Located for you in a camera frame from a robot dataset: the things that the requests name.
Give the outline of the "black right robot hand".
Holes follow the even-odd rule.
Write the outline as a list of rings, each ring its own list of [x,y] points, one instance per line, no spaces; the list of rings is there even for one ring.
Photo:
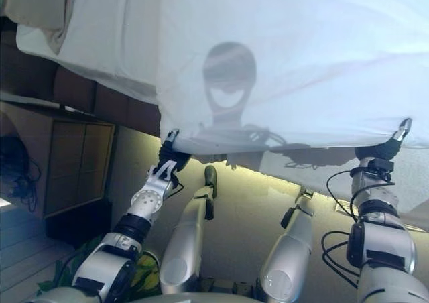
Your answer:
[[[404,119],[397,131],[389,138],[388,141],[377,145],[356,147],[355,155],[358,160],[364,158],[379,158],[383,160],[392,160],[399,152],[405,137],[410,132],[412,119]]]

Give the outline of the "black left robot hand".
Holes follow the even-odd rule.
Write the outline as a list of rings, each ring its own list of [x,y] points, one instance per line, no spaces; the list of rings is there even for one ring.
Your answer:
[[[181,171],[190,159],[190,154],[180,152],[174,148],[174,142],[179,132],[179,129],[171,130],[162,142],[162,146],[158,152],[159,161],[156,166],[156,171],[165,168],[167,174],[172,175],[175,172]]]

